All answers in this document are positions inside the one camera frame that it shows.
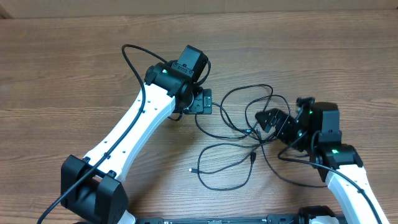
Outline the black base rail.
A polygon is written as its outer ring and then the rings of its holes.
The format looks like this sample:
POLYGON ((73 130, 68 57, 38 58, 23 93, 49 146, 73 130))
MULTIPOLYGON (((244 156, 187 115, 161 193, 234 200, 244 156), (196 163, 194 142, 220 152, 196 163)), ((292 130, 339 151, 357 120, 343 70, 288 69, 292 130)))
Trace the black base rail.
POLYGON ((299 223, 298 215, 272 214, 266 217, 235 218, 137 218, 137 224, 294 224, 299 223))

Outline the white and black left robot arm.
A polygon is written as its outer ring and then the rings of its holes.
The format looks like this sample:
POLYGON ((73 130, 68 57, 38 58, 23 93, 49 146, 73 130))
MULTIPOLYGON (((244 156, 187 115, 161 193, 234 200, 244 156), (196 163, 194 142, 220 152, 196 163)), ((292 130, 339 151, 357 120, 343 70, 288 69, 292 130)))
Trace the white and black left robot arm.
POLYGON ((141 90, 111 132, 82 158, 61 168, 61 205, 90 223, 136 223, 123 187, 135 158, 173 113, 210 114, 211 90, 201 87, 207 60, 184 59, 148 68, 141 90))

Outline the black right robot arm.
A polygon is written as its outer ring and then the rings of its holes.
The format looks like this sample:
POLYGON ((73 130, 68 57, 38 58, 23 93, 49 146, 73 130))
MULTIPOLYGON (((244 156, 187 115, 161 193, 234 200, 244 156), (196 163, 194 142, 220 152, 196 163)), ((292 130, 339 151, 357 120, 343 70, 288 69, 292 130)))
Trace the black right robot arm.
POLYGON ((362 159, 352 145, 342 142, 337 104, 298 98, 297 106, 296 117, 274 108, 256 113, 255 118, 265 132, 274 128, 274 137, 287 148, 308 154, 308 161, 298 162, 317 169, 337 199, 343 217, 337 217, 326 206, 312 206, 301 208, 294 223, 387 223, 362 159))

